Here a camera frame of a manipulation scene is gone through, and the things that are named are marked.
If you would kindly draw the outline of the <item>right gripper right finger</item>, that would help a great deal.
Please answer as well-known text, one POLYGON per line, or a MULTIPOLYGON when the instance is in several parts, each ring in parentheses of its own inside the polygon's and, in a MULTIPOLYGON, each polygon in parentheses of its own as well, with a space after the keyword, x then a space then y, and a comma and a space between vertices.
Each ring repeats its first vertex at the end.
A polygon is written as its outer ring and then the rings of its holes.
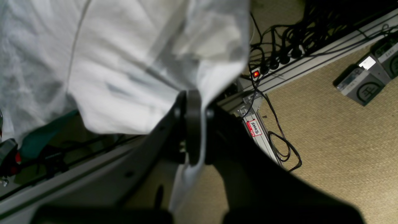
POLYGON ((249 136, 242 122, 213 104, 207 109, 206 164, 226 191, 224 224, 363 224, 360 212, 293 176, 249 136))

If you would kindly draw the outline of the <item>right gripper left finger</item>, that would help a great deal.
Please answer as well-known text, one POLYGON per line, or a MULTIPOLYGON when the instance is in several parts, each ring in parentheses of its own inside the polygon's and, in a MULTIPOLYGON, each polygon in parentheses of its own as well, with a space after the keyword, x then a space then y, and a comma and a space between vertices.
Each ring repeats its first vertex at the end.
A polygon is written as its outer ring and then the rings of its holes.
POLYGON ((95 180, 66 195, 67 205, 47 204, 34 214, 33 224, 172 224, 173 215, 155 207, 127 209, 123 204, 135 194, 163 156, 183 163, 178 152, 185 140, 189 163, 196 165, 201 147, 201 96, 198 90, 182 91, 175 103, 152 132, 125 160, 95 180))

